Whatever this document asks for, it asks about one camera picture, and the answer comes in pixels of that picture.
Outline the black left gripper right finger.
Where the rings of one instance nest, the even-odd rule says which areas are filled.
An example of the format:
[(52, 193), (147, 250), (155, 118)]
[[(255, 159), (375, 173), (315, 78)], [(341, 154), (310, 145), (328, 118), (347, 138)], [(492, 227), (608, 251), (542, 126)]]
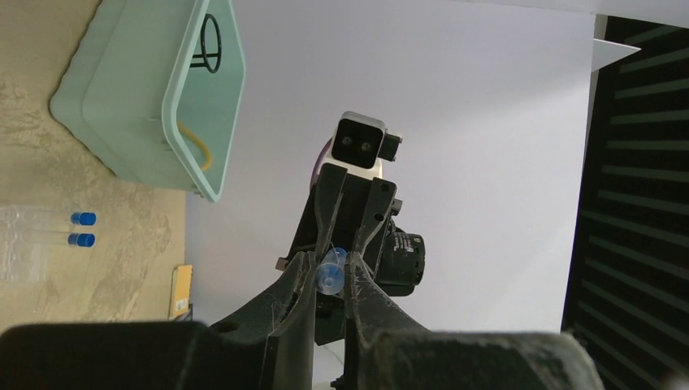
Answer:
[(602, 389), (568, 333), (430, 331), (372, 279), (361, 254), (345, 267), (345, 389)]

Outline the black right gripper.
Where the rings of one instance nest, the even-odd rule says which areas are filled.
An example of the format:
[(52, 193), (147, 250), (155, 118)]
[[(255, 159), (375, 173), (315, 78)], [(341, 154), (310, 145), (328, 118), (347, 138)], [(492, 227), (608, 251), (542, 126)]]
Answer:
[(419, 284), (424, 243), (396, 227), (393, 182), (347, 172), (322, 165), (288, 254), (278, 261), (281, 270), (295, 261), (303, 270), (274, 337), (318, 345), (423, 340), (426, 328), (392, 299)]

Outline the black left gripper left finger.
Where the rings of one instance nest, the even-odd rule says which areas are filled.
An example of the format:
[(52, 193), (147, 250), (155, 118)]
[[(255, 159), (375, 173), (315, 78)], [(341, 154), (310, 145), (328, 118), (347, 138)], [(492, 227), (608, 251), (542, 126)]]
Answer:
[(4, 389), (309, 389), (314, 254), (223, 320), (38, 323), (1, 336)]

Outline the blue-capped test tube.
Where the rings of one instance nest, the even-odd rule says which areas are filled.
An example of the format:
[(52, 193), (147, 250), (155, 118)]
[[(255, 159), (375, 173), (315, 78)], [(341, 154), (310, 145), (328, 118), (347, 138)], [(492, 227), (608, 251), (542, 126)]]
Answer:
[(13, 223), (42, 228), (93, 226), (98, 221), (97, 215), (88, 211), (13, 209), (7, 217)]
[(329, 249), (316, 269), (316, 289), (327, 296), (339, 294), (345, 284), (348, 253), (340, 247)]

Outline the amber rubber tubing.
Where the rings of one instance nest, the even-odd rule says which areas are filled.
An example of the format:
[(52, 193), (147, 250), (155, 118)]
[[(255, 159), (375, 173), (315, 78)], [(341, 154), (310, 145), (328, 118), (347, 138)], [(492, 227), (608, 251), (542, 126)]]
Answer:
[(187, 139), (189, 139), (201, 151), (201, 154), (205, 159), (204, 163), (199, 165), (201, 171), (209, 170), (212, 167), (214, 161), (213, 154), (211, 153), (209, 147), (203, 142), (201, 138), (199, 138), (195, 133), (190, 131), (183, 123), (178, 122), (177, 127), (180, 133), (183, 134)]

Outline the clear test tube rack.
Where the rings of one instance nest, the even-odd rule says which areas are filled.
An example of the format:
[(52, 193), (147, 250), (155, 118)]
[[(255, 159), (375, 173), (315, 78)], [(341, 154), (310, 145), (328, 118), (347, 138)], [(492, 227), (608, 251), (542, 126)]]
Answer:
[(45, 207), (1, 205), (2, 284), (30, 284), (46, 277), (46, 244), (29, 242), (22, 234), (52, 228), (56, 216)]

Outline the blue-capped test tube angled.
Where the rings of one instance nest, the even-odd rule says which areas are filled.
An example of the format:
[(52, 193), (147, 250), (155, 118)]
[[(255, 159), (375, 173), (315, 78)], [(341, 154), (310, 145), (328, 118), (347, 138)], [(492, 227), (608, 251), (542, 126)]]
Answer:
[(70, 245), (81, 248), (91, 248), (96, 242), (94, 234), (79, 232), (22, 231), (16, 233), (15, 238), (29, 244)]

